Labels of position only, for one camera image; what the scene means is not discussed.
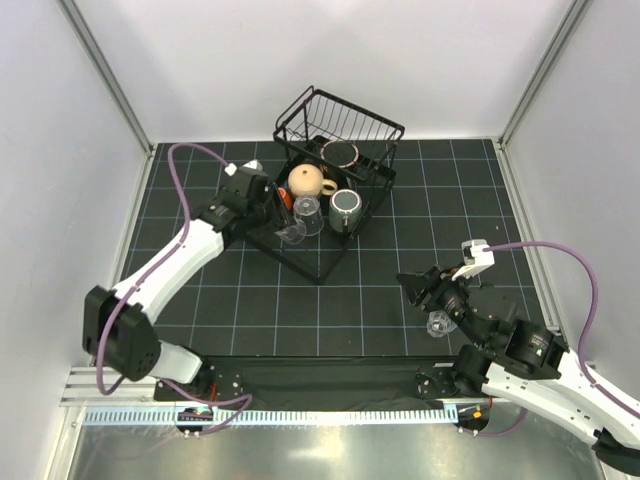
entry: orange object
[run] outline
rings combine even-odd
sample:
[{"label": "orange object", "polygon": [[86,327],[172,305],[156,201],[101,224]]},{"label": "orange object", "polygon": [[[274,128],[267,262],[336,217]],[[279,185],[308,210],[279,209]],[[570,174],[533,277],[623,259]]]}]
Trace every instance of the orange object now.
[{"label": "orange object", "polygon": [[293,200],[291,200],[291,195],[289,195],[289,192],[287,192],[282,187],[278,188],[278,192],[280,192],[280,198],[282,198],[282,201],[284,202],[285,206],[287,207],[287,210],[291,211],[291,209],[293,208]]}]

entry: white wall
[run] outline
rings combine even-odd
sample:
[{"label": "white wall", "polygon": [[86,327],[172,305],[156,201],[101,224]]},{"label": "white wall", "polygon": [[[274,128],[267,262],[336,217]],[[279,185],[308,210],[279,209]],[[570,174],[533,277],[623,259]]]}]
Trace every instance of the white wall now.
[{"label": "white wall", "polygon": [[41,478],[143,153],[56,2],[0,3],[0,465]]},{"label": "white wall", "polygon": [[266,139],[315,84],[408,137],[502,130],[570,0],[78,0],[153,140]]},{"label": "white wall", "polygon": [[[517,130],[509,153],[540,239],[594,264],[601,304],[588,346],[598,370],[640,398],[640,3],[593,2]],[[549,254],[572,345],[590,300],[585,275]]]}]

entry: black dish rack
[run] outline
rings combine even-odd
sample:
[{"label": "black dish rack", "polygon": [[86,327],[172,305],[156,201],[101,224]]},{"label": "black dish rack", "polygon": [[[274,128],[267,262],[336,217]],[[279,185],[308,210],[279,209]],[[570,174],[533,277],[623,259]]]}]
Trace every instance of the black dish rack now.
[{"label": "black dish rack", "polygon": [[[250,235],[247,241],[313,284],[325,283],[349,244],[391,191],[396,176],[393,161],[403,135],[402,125],[313,86],[307,88],[276,120],[273,138],[287,153],[276,183],[283,186],[296,166],[314,164],[325,176],[336,179],[339,188],[358,192],[362,198],[362,215],[350,233],[337,232],[329,226],[329,202],[328,197],[323,196],[325,226],[319,235],[306,237],[297,245],[286,244],[276,235]],[[340,165],[353,157],[324,158],[322,149],[331,141],[348,142],[356,147],[351,151],[351,155],[357,152],[357,161],[352,167],[345,169]]]}]

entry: metal floor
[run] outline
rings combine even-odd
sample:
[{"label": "metal floor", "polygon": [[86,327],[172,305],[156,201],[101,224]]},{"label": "metal floor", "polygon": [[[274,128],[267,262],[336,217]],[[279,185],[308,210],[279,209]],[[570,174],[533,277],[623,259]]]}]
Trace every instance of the metal floor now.
[{"label": "metal floor", "polygon": [[[516,412],[496,404],[491,429]],[[503,438],[451,425],[238,428],[159,443],[175,430],[83,427],[72,480],[596,480],[589,448],[535,415]]]},{"label": "metal floor", "polygon": [[[257,158],[273,178],[285,162],[284,148],[273,142],[203,145],[238,165]],[[158,147],[125,276],[182,226],[168,147]],[[215,196],[228,178],[215,160],[190,148],[177,150],[176,162],[191,206]],[[489,140],[401,141],[393,168],[397,177],[391,197],[326,285],[313,286],[238,243],[198,272],[167,305],[156,323],[161,338],[206,355],[457,354],[466,338],[458,331],[430,337],[426,315],[405,301],[395,275],[424,271],[435,263],[454,266],[462,260],[460,243],[469,238],[485,238],[493,245],[520,239],[493,145]],[[310,244],[305,240],[295,254],[320,263],[332,254],[330,235],[325,226],[320,238],[309,237]],[[543,322],[524,252],[495,256],[496,265],[480,280],[504,289],[521,315]]]}]

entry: black tiled table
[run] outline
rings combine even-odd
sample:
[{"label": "black tiled table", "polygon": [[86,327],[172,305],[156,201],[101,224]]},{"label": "black tiled table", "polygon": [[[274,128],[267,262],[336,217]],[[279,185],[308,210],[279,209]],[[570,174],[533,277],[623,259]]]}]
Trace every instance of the black tiled table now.
[{"label": "black tiled table", "polygon": [[[274,177],[284,164],[284,149],[272,142],[203,145],[237,164],[258,158]],[[181,227],[168,147],[158,147],[125,276]],[[199,151],[177,153],[191,205],[214,196],[226,181],[220,166]],[[469,238],[486,238],[490,244],[519,240],[493,146],[488,140],[403,141],[394,168],[391,197],[325,286],[312,286],[239,243],[174,297],[156,323],[160,337],[208,355],[457,353],[465,342],[461,332],[430,337],[426,315],[402,298],[395,274],[426,270],[434,263],[456,264],[462,259],[460,243]],[[320,256],[328,254],[323,249],[321,241]],[[299,254],[315,262],[318,251],[301,249]],[[496,260],[478,282],[505,289],[524,316],[543,322],[524,253],[500,252]]]}]

